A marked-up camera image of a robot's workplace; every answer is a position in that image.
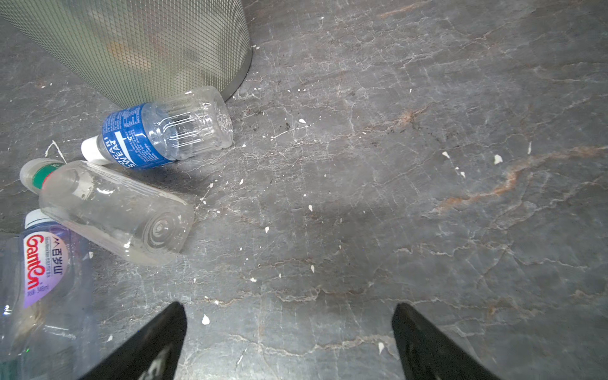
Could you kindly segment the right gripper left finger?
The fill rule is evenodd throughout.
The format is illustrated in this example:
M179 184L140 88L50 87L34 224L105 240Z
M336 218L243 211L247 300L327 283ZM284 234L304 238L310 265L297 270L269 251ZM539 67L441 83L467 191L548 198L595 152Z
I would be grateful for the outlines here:
M82 378L172 380L187 326L185 307L172 302Z

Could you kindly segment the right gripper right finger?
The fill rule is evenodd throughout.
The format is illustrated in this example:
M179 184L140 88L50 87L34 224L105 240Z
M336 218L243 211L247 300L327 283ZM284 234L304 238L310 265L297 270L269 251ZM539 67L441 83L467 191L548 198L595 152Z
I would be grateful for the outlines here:
M391 321L407 379L499 378L408 303L399 303Z

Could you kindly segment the Pocari bottle near bin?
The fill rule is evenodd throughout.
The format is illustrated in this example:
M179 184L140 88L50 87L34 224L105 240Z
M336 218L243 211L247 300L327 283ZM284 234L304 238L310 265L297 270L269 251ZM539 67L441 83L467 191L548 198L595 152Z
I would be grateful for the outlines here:
M216 88L204 86L110 114L101 133L82 142L81 152L101 166L151 169L232 144L226 104Z

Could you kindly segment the mesh bin with green bag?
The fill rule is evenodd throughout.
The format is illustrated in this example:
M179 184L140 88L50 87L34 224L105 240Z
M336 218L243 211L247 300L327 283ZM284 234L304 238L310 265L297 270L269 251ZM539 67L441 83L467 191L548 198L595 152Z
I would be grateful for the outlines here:
M253 59L239 1L4 1L1 16L122 108L201 86L229 98Z

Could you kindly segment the Ganten bottle purple label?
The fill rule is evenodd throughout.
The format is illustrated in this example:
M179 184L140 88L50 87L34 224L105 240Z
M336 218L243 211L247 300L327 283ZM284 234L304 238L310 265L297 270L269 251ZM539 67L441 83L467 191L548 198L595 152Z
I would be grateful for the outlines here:
M80 379L100 360L90 244L31 211L1 235L1 377Z

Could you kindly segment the square clear bottle green band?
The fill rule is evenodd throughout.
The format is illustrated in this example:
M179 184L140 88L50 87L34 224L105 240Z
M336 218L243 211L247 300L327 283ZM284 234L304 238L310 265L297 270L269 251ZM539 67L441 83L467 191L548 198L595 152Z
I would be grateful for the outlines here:
M193 227L187 201L88 161L36 158L20 181L45 215L133 264L168 264Z

